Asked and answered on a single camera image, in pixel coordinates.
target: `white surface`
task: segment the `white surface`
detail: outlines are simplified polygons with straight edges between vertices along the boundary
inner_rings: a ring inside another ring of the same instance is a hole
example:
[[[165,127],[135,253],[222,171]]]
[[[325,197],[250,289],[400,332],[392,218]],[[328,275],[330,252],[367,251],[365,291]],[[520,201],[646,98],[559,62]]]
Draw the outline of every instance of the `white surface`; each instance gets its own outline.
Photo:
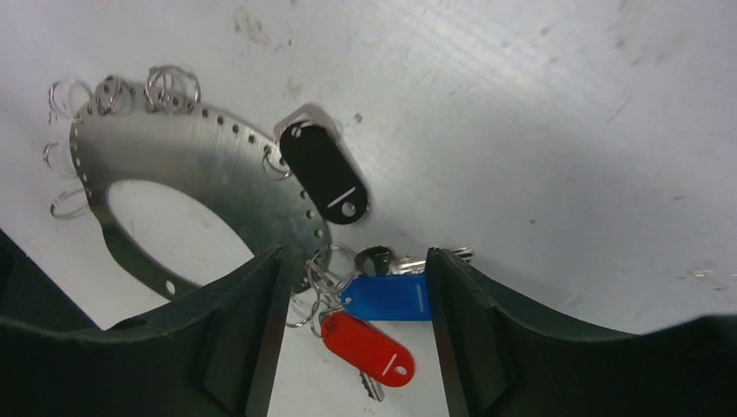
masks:
[[[101,327],[160,305],[91,216],[49,216],[78,184],[41,161],[68,133],[44,94],[174,63],[265,131],[307,102],[341,123],[374,203],[337,242],[471,246],[510,287],[632,332],[734,312],[736,17],[728,0],[1,2],[0,227]],[[131,198],[133,228],[198,279],[246,259],[196,211],[164,223],[167,200]],[[388,330],[418,372],[382,404],[287,330],[270,413],[444,415],[431,329]]]

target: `blue key tag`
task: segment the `blue key tag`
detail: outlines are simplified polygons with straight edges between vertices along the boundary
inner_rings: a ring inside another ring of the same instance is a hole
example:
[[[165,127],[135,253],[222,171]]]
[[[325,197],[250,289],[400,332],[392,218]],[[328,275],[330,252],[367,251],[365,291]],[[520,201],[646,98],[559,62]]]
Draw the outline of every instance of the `blue key tag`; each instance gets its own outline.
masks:
[[[341,302],[358,320],[431,320],[425,274],[362,275],[341,292]]]

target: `black key tag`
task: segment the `black key tag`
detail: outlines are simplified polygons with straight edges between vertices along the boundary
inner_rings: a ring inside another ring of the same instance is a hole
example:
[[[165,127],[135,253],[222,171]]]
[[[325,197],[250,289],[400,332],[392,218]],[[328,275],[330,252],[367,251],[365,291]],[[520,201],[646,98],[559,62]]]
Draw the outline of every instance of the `black key tag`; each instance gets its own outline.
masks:
[[[328,129],[312,121],[292,123],[279,150],[326,221],[350,224],[366,214],[369,193]]]

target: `large oval hole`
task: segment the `large oval hole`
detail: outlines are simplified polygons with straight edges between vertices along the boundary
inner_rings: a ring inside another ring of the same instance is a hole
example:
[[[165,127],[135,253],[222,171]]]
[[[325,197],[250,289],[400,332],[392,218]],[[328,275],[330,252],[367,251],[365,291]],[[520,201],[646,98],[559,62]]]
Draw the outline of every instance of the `large oval hole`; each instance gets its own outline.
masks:
[[[108,204],[143,251],[196,284],[221,278],[253,257],[220,217],[176,189],[148,181],[116,182]]]

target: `curved metal plate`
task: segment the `curved metal plate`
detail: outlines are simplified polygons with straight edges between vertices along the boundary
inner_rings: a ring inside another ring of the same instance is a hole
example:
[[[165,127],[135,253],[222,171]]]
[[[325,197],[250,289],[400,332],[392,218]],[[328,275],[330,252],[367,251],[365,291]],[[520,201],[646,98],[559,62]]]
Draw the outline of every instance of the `curved metal plate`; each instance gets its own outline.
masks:
[[[146,110],[143,84],[128,84],[126,89],[119,101],[121,109],[104,116],[90,101],[70,132],[76,172],[108,250],[121,267],[169,299],[197,287],[148,256],[112,215],[107,202],[110,185],[146,180],[198,200],[254,254],[277,245],[290,246],[282,268],[294,277],[295,292],[309,288],[303,279],[304,262],[330,244],[330,232],[294,177],[282,181],[266,177],[263,155],[271,149],[269,157],[278,161],[275,144],[225,110],[173,96],[176,100],[170,104],[176,103],[182,111],[153,113]]]

